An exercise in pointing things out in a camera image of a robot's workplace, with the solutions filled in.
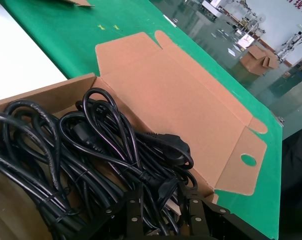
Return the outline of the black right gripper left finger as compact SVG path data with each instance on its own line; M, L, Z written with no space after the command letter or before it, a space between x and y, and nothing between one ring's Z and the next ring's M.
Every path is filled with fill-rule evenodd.
M142 191L127 191L123 198L101 213L107 217L102 229L106 240L129 240L144 237L143 223L144 194Z

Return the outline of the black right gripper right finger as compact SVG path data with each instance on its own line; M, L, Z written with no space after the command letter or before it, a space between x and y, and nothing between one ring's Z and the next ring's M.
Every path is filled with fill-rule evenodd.
M182 187L182 217L190 234L213 240L230 240L232 231L225 219L230 211L206 200L198 191Z

